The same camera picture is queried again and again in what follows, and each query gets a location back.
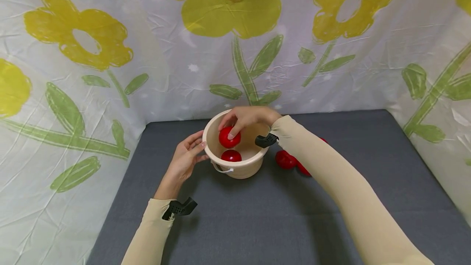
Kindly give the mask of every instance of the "cream bucket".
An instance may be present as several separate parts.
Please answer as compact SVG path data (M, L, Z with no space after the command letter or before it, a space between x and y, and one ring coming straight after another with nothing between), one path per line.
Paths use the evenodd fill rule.
M254 124L248 126L241 131L241 142L236 145L234 150L238 151L242 156L241 162L227 162L222 160L221 154L227 150L219 143L218 126L224 115L230 110L219 113L212 118L204 128L203 141L207 142L204 151L211 160L214 169L217 172L225 173L232 178L245 179L257 173L260 169L263 156L267 153L268 148L261 148L255 145L255 138L258 135L266 137L270 131L268 125Z

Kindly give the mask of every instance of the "green stem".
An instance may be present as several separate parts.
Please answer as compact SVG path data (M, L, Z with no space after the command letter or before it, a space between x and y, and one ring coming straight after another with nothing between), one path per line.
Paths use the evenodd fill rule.
M111 72L110 69L106 70L106 72L108 73L108 76L110 76L111 81L113 82L113 84L117 88L117 90L119 92L119 95L121 96L121 99L123 100L124 106L129 108L130 105L129 105L128 96L124 92L124 89L121 87L121 84L119 83L117 77L113 74L113 72Z
M94 138L80 137L78 135L57 132L37 126L13 122L7 119L0 119L0 122L11 131L17 132L34 140L44 142L46 144L69 148L71 150L81 150L89 151L90 153L105 154L123 160L127 160L130 156L130 150L127 148L118 147L115 144L110 144L109 142L97 140Z
M249 75L247 66L245 65L244 56L240 50L239 38L237 36L235 36L232 41L232 61L249 104L253 105L258 101L257 88L255 87L255 84Z
M410 137L414 132L416 126L418 126L422 120L427 116L427 114L435 106L439 98L445 92L447 86L449 85L452 78L458 73L461 69L461 65L464 63L468 57L471 55L471 42L469 42L446 66L443 72L435 81L434 85L430 88L427 93L427 96L422 101L421 105L415 111L413 116L409 121L404 125L404 133L407 137Z
M332 51L332 48L334 48L334 45L335 45L335 42L337 42L337 40L334 40L332 41L329 46L327 47L327 49L325 50L324 54L322 55L321 59L319 60L319 63L317 63L317 66L316 68L314 69L314 71L311 73L311 75L309 75L309 77L307 77L307 79L304 81L303 83L303 87L306 87L317 75L317 73L319 73L319 70L321 70L323 64L325 63L325 61L327 60L327 58L329 57L329 54L330 52Z

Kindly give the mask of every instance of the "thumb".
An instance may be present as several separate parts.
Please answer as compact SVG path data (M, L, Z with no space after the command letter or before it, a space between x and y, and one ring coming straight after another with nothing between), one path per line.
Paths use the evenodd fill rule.
M235 136L241 132L241 130L244 129L244 123L239 119L237 120L236 124L234 127L232 127L231 131L229 132L229 135L227 136L228 139L233 139Z
M189 150L189 153L192 157L195 157L197 156L199 153L201 153L204 148L206 147L206 142L203 141L201 142L200 144L196 145L195 147L193 147L191 150Z

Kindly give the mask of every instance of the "right hand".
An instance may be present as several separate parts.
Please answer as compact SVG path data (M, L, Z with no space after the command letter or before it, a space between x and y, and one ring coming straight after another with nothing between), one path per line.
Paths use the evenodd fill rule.
M255 123L265 123L271 127L280 117L280 114L268 107L235 107L223 117L218 130L221 131L224 127L233 125L227 136L227 138L232 139L247 126Z

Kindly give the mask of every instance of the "sleeve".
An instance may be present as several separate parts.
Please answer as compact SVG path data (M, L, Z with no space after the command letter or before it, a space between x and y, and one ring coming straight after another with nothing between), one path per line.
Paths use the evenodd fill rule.
M271 132L337 203L366 265L433 264L404 234L366 179L331 146L290 116L278 119Z
M172 200L149 200L142 222L129 244L121 265L160 265L173 218L162 219Z

